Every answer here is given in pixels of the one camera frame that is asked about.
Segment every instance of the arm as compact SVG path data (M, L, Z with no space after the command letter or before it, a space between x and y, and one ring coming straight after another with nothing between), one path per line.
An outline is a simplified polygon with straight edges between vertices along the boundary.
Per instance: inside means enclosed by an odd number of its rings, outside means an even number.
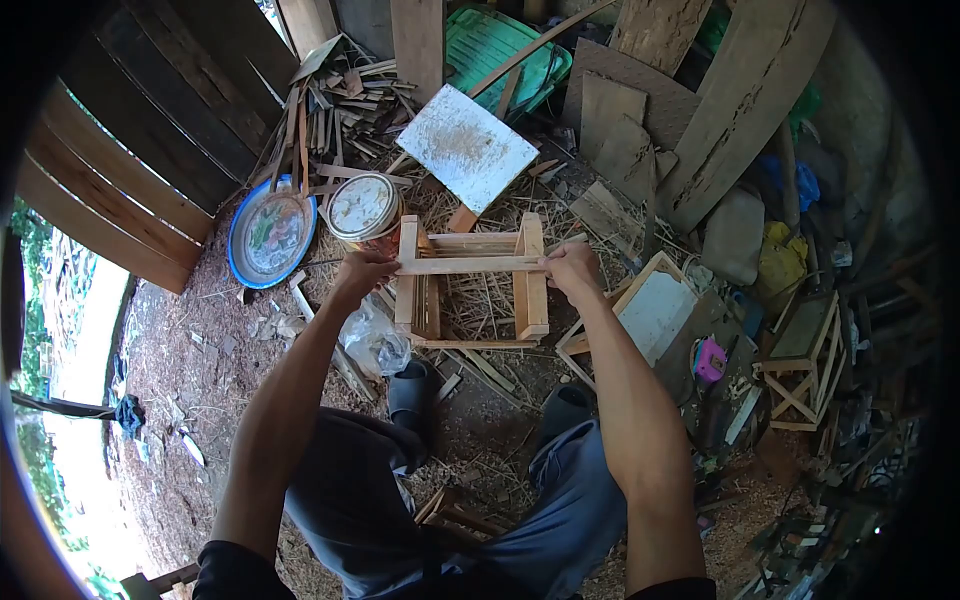
M324 305L260 384L240 419L212 540L238 543L274 563L283 495L313 434L340 328L373 286L398 266L375 252L344 258Z
M706 577L680 411L604 298L589 246L564 245L543 265L549 285L580 311L590 339L607 467L627 499L627 595Z

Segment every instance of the wooden fence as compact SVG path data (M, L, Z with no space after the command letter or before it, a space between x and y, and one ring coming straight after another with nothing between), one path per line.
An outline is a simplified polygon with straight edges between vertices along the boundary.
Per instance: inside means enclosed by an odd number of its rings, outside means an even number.
M77 242L179 294L297 66L252 1L115 3L60 72L17 193Z

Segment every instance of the clear plastic bag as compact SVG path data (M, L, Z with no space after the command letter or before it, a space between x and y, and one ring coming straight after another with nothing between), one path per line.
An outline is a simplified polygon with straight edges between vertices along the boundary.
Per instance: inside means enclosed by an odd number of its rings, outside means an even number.
M394 324L370 296L347 317L340 330L340 343L347 354L369 372L390 376L410 362L410 340L398 335Z

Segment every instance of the grey pants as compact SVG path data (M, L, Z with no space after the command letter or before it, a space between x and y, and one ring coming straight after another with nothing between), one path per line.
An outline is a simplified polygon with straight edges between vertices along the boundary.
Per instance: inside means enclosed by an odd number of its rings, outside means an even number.
M627 505L607 470L600 425L589 420L530 464L540 499L516 528L468 553L435 547L405 507L394 473L426 459L419 437L382 420L322 408L284 509L346 598L380 598L423 577L493 564L542 598L568 598L623 535Z

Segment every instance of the slipper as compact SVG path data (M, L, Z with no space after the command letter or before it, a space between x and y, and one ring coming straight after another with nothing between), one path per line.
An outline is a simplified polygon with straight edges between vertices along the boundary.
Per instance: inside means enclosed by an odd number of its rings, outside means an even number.
M543 403L543 420L534 455L567 429L592 419L590 408L595 403L593 394L579 385L564 383L554 388Z
M414 358L390 378L387 388L390 421L420 436L427 451L432 447L430 418L439 389L437 379L430 363Z

